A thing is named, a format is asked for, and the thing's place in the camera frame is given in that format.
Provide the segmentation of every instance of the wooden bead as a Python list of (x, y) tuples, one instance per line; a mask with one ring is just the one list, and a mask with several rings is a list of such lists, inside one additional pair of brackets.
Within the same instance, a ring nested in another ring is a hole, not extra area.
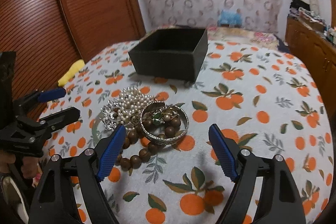
[(181, 119), (178, 118), (178, 117), (175, 117), (174, 119), (172, 119), (172, 120), (170, 121), (170, 125), (171, 125), (172, 127), (174, 127), (174, 128), (178, 128), (178, 127), (180, 127), (180, 126), (181, 126)]
[(142, 148), (139, 151), (139, 157), (143, 162), (147, 162), (151, 158), (151, 153), (146, 148)]
[(137, 143), (137, 141), (139, 139), (137, 132), (135, 130), (132, 130), (132, 131), (128, 132), (128, 139), (131, 142), (131, 144)]
[(172, 126), (166, 127), (166, 129), (165, 129), (165, 135), (167, 136), (167, 138), (173, 138), (173, 137), (175, 137), (175, 133), (176, 133), (175, 128), (173, 128)]
[(152, 128), (153, 122), (152, 122), (152, 120), (144, 120), (144, 121), (142, 121), (142, 124), (143, 124), (144, 128), (148, 131)]
[(121, 154), (118, 155), (117, 160), (115, 161), (115, 165), (120, 165), (120, 161), (123, 158)]
[(129, 148), (131, 142), (129, 141), (129, 138), (126, 137), (124, 145), (123, 145), (123, 149), (127, 149)]
[(158, 152), (158, 147), (152, 142), (147, 145), (147, 149), (152, 155), (155, 155)]
[(141, 165), (141, 159), (138, 155), (133, 155), (130, 158), (130, 161), (131, 161), (131, 165), (134, 169), (138, 169)]
[(139, 139), (142, 139), (144, 137), (144, 134), (143, 134), (143, 131), (142, 131), (142, 128), (141, 128), (140, 124), (136, 127), (136, 132), (138, 134)]
[(131, 161), (127, 158), (122, 158), (120, 160), (120, 166), (122, 170), (128, 171), (132, 166), (131, 166)]

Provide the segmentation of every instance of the black box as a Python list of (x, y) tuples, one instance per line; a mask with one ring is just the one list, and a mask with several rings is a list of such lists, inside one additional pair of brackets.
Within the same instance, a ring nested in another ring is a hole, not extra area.
[(128, 52), (139, 75), (195, 82), (208, 52), (206, 29), (159, 29)]

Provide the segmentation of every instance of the silver bangle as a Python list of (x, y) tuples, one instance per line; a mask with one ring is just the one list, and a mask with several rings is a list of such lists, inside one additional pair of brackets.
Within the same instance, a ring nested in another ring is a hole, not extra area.
[[(178, 136), (175, 136), (173, 138), (168, 138), (168, 139), (163, 139), (163, 138), (159, 138), (159, 137), (156, 137), (156, 136), (152, 135), (151, 133), (149, 133), (145, 129), (145, 127), (142, 124), (143, 116), (146, 113), (151, 112), (153, 110), (165, 109), (165, 108), (172, 108), (173, 110), (175, 110), (179, 114), (180, 119), (181, 119), (181, 121), (184, 124), (184, 130), (181, 132), (181, 134), (179, 134)], [(179, 108), (179, 107), (177, 107), (175, 105), (168, 105), (168, 106), (166, 106), (165, 102), (163, 102), (163, 101), (157, 101), (157, 102), (151, 102), (151, 103), (149, 103), (141, 111), (141, 113), (140, 113), (140, 125), (141, 125), (141, 129), (143, 131), (143, 134), (151, 142), (153, 142), (155, 144), (159, 144), (159, 145), (168, 145), (168, 144), (177, 143), (181, 138), (183, 138), (187, 134), (188, 127), (189, 127), (189, 119), (188, 119), (188, 116), (186, 115), (186, 113), (181, 108)]]

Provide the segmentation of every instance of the wooden wardrobe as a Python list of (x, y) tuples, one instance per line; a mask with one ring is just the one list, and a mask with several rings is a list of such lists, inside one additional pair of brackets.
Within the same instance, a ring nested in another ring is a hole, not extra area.
[(16, 51), (14, 98), (56, 87), (78, 59), (144, 34), (137, 0), (0, 0), (0, 52)]

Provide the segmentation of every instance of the yellow cloth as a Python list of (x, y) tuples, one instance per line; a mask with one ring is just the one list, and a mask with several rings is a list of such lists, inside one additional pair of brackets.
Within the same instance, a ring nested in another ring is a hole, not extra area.
[(61, 79), (58, 80), (58, 86), (64, 86), (84, 66), (85, 66), (85, 63), (84, 63), (84, 60), (82, 59), (73, 63), (70, 69), (67, 71), (67, 73), (63, 75)]

